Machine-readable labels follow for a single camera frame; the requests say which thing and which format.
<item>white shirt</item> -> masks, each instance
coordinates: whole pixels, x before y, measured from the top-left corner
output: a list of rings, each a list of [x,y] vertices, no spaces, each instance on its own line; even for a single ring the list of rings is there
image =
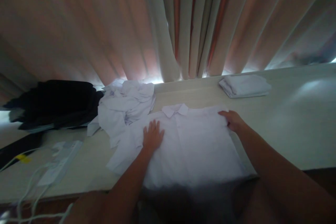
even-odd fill
[[[147,116],[153,109],[154,84],[119,79],[103,89],[106,92],[99,101],[97,117],[87,127],[87,135],[92,136],[101,127],[109,135],[113,148],[124,138],[127,125]]]
[[[149,162],[145,187],[157,189],[174,184],[196,187],[247,176],[227,121],[218,115],[221,110],[227,109],[223,106],[190,109],[178,104],[149,114],[128,126],[107,168],[123,174],[142,149],[143,128],[156,119],[165,133]]]

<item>pile of clothes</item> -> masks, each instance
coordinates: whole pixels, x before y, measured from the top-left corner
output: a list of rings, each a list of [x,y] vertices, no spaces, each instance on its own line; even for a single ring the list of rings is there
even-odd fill
[[[154,108],[154,84],[118,79],[103,89],[105,94],[99,101],[98,116],[87,126],[87,135],[92,136],[101,127],[109,135],[113,148],[128,133],[128,125]]]
[[[86,127],[97,116],[103,96],[88,82],[48,80],[12,99],[4,108],[10,110],[11,122],[22,122],[20,130],[37,133]]]

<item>folded towel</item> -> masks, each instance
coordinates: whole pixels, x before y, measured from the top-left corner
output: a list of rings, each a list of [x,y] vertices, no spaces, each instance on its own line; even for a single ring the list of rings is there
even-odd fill
[[[272,86],[258,75],[225,76],[219,85],[230,98],[268,95]]]

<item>white cable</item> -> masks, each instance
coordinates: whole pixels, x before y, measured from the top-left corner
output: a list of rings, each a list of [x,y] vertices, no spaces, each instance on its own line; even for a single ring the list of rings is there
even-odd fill
[[[56,214],[48,214],[48,215],[37,215],[37,216],[34,216],[34,217],[30,217],[30,218],[27,218],[27,219],[12,219],[12,218],[0,218],[0,221],[9,221],[9,222],[28,222],[28,221],[33,221],[35,219],[40,219],[40,218],[55,218],[55,217],[63,217],[64,216],[64,213],[56,213]]]
[[[32,217],[35,215],[35,210],[36,210],[36,207],[37,207],[37,203],[39,202],[39,200],[40,200],[40,198],[43,196],[43,194],[46,193],[46,191],[49,189],[50,186],[51,186],[51,185],[46,186],[46,187],[44,188],[44,190],[41,192],[41,194],[36,198],[36,200],[35,200],[35,202],[34,202],[32,208],[31,208],[31,212],[32,212],[32,213],[31,213],[31,216],[32,216]]]
[[[72,208],[73,205],[74,205],[74,204],[71,203],[71,204],[68,206],[68,208],[66,209],[66,211],[65,211],[65,213],[64,213],[64,215],[63,215],[63,217],[62,217],[62,219],[59,221],[59,224],[63,224],[65,218],[69,215],[70,210],[71,210],[71,208]]]
[[[17,206],[16,206],[16,213],[17,213],[17,217],[18,217],[18,219],[20,220],[21,219],[21,209],[20,209],[20,207],[21,207],[21,203],[22,203],[22,201],[25,199],[25,197],[28,195],[28,193],[30,192],[30,189],[31,189],[31,184],[32,184],[32,182],[33,182],[33,178],[34,178],[34,176],[35,176],[35,174],[37,173],[37,172],[39,172],[41,169],[43,169],[43,168],[45,168],[45,167],[48,167],[49,166],[49,164],[47,164],[47,165],[43,165],[43,166],[41,166],[41,167],[39,167],[36,171],[34,171],[34,173],[33,173],[33,175],[30,177],[30,180],[29,180],[29,182],[28,182],[28,187],[27,187],[27,189],[26,189],[26,192],[25,192],[25,194],[22,196],[22,198],[19,200],[19,202],[17,203]]]
[[[3,170],[5,170],[15,159],[16,159],[16,157],[17,156],[19,156],[19,155],[22,155],[22,154],[25,154],[25,153],[27,153],[27,152],[31,152],[31,151],[35,151],[35,150],[38,150],[38,149],[50,149],[50,147],[47,147],[47,146],[44,146],[44,147],[40,147],[40,148],[35,148],[35,149],[31,149],[31,150],[27,150],[27,151],[25,151],[25,152],[22,152],[22,153],[20,153],[20,154],[18,154],[18,155],[16,155],[11,161],[9,161],[4,167],[2,167],[1,169],[0,169],[0,172],[2,172]]]

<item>curtain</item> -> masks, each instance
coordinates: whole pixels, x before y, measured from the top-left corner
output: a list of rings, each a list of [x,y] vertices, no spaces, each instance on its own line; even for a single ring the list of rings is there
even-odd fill
[[[336,52],[336,0],[0,0],[0,15],[0,105],[49,79],[172,82]]]

